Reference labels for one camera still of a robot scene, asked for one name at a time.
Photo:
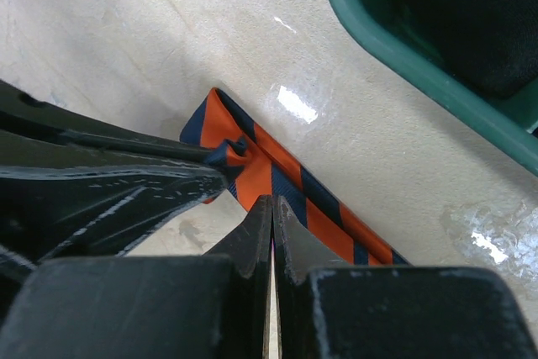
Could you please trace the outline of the orange navy striped tie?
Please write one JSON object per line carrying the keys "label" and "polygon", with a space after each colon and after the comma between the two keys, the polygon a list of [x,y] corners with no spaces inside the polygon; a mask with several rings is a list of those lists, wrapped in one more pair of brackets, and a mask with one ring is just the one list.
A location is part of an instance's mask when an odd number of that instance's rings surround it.
{"label": "orange navy striped tie", "polygon": [[406,264],[224,91],[210,90],[179,140],[210,150],[205,163],[229,176],[228,189],[245,210],[261,195],[283,197],[299,223],[345,261]]}

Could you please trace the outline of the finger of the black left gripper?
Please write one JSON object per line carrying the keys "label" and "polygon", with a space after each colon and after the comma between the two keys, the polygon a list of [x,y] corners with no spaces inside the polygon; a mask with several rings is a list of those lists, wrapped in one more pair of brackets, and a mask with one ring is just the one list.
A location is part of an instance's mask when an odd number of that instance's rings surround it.
{"label": "finger of the black left gripper", "polygon": [[113,256],[221,193],[223,173],[187,163],[1,170],[1,254],[16,262]]}
{"label": "finger of the black left gripper", "polygon": [[209,154],[73,113],[1,82],[3,170],[208,170]]}

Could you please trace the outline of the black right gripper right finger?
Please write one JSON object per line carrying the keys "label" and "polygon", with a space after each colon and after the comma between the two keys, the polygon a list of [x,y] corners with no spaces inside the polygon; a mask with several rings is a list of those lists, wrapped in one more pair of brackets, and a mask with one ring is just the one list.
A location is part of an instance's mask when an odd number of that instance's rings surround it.
{"label": "black right gripper right finger", "polygon": [[352,266],[273,201],[283,358],[534,358],[514,295],[479,267]]}

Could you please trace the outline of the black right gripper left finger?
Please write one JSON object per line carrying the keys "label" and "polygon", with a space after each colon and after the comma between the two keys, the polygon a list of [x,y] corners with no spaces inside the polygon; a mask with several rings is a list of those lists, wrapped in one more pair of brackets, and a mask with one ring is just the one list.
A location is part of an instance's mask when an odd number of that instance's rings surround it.
{"label": "black right gripper left finger", "polygon": [[49,261],[1,328],[4,358],[264,358],[272,200],[201,256]]}

